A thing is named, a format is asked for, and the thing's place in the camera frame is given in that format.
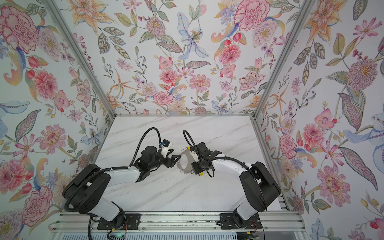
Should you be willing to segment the metal key organizer plate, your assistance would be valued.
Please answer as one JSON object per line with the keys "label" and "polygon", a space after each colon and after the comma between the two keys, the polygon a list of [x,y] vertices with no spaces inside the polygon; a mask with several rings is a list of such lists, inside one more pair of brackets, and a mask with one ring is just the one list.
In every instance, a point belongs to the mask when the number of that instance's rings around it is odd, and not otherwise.
{"label": "metal key organizer plate", "polygon": [[194,174],[195,172],[192,166],[192,163],[194,162],[194,159],[190,155],[190,150],[187,150],[186,148],[181,153],[181,158],[177,162],[177,167],[185,175]]}

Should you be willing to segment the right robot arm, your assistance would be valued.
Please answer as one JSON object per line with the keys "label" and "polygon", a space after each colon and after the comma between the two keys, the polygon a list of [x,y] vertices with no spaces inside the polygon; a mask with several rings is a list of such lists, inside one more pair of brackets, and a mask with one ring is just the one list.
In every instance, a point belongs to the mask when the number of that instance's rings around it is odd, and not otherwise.
{"label": "right robot arm", "polygon": [[262,162],[247,165],[220,151],[211,151],[205,143],[189,147],[194,158],[192,168],[196,175],[212,170],[226,173],[240,180],[246,199],[233,211],[230,222],[243,228],[258,213],[268,207],[282,193],[281,188]]}

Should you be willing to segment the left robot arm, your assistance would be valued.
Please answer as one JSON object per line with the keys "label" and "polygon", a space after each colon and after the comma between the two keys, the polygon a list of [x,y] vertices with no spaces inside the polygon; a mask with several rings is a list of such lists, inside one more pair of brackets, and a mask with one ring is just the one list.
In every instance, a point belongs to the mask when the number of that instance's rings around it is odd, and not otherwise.
{"label": "left robot arm", "polygon": [[65,211],[100,217],[120,224],[125,218],[125,211],[104,197],[105,190],[118,184],[139,183],[161,166],[174,167],[181,156],[173,155],[173,151],[166,146],[161,146],[160,149],[149,146],[130,167],[101,169],[95,164],[88,165],[63,190]]}

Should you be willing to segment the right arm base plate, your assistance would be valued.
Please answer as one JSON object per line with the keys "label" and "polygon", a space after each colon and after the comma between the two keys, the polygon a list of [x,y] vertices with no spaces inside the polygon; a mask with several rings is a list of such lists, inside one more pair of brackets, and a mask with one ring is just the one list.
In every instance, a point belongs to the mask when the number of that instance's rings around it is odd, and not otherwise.
{"label": "right arm base plate", "polygon": [[222,230],[261,230],[263,228],[259,214],[251,216],[248,220],[243,220],[235,214],[222,213],[219,215],[219,220],[216,224]]}

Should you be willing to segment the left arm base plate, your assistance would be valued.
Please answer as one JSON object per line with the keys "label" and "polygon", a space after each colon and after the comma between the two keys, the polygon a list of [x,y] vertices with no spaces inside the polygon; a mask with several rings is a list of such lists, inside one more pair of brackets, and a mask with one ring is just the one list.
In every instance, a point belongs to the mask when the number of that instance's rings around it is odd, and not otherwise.
{"label": "left arm base plate", "polygon": [[97,230],[138,230],[141,221],[141,214],[118,215],[114,220],[107,221],[100,219]]}

